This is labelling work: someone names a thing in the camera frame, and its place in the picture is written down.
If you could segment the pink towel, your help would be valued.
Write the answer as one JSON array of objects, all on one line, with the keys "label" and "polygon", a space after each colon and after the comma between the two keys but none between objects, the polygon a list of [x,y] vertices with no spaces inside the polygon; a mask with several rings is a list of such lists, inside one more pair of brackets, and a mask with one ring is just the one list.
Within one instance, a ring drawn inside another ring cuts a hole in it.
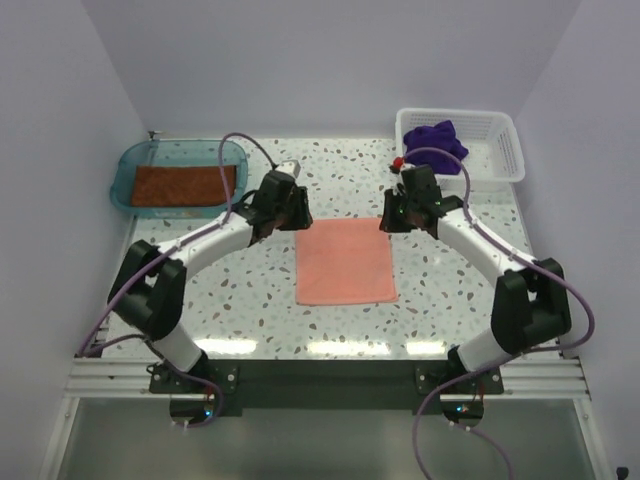
[{"label": "pink towel", "polygon": [[296,302],[361,305],[397,300],[389,235],[377,218],[316,220],[295,234]]}]

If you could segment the purple towel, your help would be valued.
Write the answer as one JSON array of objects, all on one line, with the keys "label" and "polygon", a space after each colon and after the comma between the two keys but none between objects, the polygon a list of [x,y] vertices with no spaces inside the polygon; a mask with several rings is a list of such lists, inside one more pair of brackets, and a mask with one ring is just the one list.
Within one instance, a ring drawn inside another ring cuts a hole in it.
[{"label": "purple towel", "polygon": [[[445,120],[435,126],[419,126],[407,132],[403,136],[406,152],[419,148],[436,148],[448,152],[462,162],[469,150],[457,138],[453,123]],[[423,151],[410,155],[408,162],[415,166],[429,165],[435,174],[458,175],[460,166],[449,159],[448,156],[437,152]]]}]

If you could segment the brown towel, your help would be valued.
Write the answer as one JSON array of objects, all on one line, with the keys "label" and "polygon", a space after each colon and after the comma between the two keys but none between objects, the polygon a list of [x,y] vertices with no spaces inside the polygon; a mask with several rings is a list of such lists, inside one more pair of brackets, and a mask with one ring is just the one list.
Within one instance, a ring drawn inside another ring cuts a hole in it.
[{"label": "brown towel", "polygon": [[134,207],[213,207],[224,204],[223,180],[235,192],[236,166],[136,169],[130,203]]}]

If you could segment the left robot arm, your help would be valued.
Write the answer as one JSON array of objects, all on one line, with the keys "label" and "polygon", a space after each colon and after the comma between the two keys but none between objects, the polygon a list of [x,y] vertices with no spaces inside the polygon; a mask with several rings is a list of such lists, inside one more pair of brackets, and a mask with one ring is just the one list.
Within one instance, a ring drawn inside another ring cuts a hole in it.
[{"label": "left robot arm", "polygon": [[269,171],[250,201],[242,200],[214,221],[162,245],[132,244],[108,296],[109,310],[140,333],[149,349],[189,393],[215,390],[207,354],[181,325],[189,280],[273,231],[309,228],[307,189],[297,184],[300,164],[285,161]]}]

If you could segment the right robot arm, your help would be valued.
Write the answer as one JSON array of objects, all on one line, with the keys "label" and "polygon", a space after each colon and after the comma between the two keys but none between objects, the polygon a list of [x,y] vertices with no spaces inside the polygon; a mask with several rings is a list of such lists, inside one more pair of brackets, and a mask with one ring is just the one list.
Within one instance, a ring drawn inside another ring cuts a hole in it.
[{"label": "right robot arm", "polygon": [[564,272],[553,259],[540,261],[486,227],[468,198],[444,196],[429,166],[399,172],[384,193],[380,229],[389,234],[427,232],[462,255],[494,289],[489,327],[447,353],[444,379],[468,392],[481,370],[495,368],[566,334],[572,326]]}]

